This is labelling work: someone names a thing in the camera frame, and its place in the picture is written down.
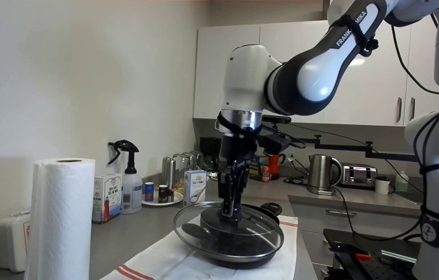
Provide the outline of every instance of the plate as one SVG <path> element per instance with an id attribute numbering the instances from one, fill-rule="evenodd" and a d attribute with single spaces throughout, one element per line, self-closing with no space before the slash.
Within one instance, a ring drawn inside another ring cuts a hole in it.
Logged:
<path id="1" fill-rule="evenodd" d="M 181 193 L 175 192 L 175 201 L 174 202 L 158 203 L 157 202 L 158 199 L 159 199 L 159 193 L 157 191 L 154 191 L 154 200 L 152 202 L 142 200 L 142 204 L 143 205 L 148 205 L 148 206 L 168 206 L 168 205 L 173 205 L 175 203 L 181 202 L 183 200 L 183 195 Z"/>

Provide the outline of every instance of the black metal bracket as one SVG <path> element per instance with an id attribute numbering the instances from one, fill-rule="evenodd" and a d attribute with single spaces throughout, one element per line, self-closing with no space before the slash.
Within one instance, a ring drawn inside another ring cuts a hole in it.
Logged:
<path id="1" fill-rule="evenodd" d="M 366 158 L 388 159 L 390 161 L 411 161 L 418 162 L 418 157 L 414 154 L 392 154 L 387 152 L 375 152 L 373 149 L 373 142 L 367 141 L 366 146 L 360 145 L 337 145 L 337 144 L 322 144 L 321 135 L 315 135 L 315 138 L 299 138 L 307 144 L 314 144 L 315 149 L 328 149 L 338 151 L 362 151 Z"/>

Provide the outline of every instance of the wall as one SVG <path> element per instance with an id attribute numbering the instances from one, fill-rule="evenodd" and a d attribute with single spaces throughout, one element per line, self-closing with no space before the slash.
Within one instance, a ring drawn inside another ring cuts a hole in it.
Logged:
<path id="1" fill-rule="evenodd" d="M 209 2 L 0 0 L 0 218 L 30 206 L 33 161 L 140 149 L 140 175 L 189 151 L 197 28 Z"/>
<path id="2" fill-rule="evenodd" d="M 211 119 L 194 119 L 193 125 L 196 131 L 197 142 L 200 137 L 221 137 L 221 133 L 214 129 L 214 120 Z M 413 149 L 409 147 L 404 140 L 404 128 L 392 126 L 351 126 L 343 124 L 296 124 L 310 129 L 337 133 L 361 142 L 372 141 L 373 147 L 380 152 L 392 152 L 395 154 L 413 154 Z M 347 140 L 338 136 L 328 135 L 308 131 L 294 126 L 281 124 L 279 130 L 298 138 L 314 138 L 314 135 L 322 135 L 321 143 L 323 144 L 340 144 L 340 145 L 360 145 L 358 142 Z M 257 154 L 262 155 L 262 149 L 259 148 Z M 383 159 L 365 158 L 363 152 L 339 151 L 339 150 L 322 150 L 314 149 L 308 144 L 306 149 L 287 148 L 283 153 L 287 156 L 293 152 L 294 156 L 309 168 L 308 156 L 312 154 L 326 154 L 333 156 L 341 162 L 346 163 L 364 163 L 376 167 L 380 174 L 395 174 L 394 169 Z M 404 170 L 410 176 L 419 176 L 418 163 L 408 163 L 403 161 L 390 161 L 394 167 L 401 172 Z"/>
<path id="3" fill-rule="evenodd" d="M 212 0 L 209 26 L 319 21 L 322 0 Z"/>

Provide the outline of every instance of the white mug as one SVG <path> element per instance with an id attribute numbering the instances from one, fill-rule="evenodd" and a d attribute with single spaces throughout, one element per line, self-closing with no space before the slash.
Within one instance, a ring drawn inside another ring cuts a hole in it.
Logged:
<path id="1" fill-rule="evenodd" d="M 380 194 L 388 194 L 390 179 L 388 177 L 375 178 L 375 192 Z"/>

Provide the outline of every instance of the pan handle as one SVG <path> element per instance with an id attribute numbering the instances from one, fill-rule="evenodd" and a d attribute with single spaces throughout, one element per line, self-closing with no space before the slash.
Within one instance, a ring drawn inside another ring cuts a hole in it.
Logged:
<path id="1" fill-rule="evenodd" d="M 277 216 L 282 214 L 282 210 L 283 210 L 282 206 L 275 202 L 267 202 L 263 204 L 261 208 L 272 211 Z"/>

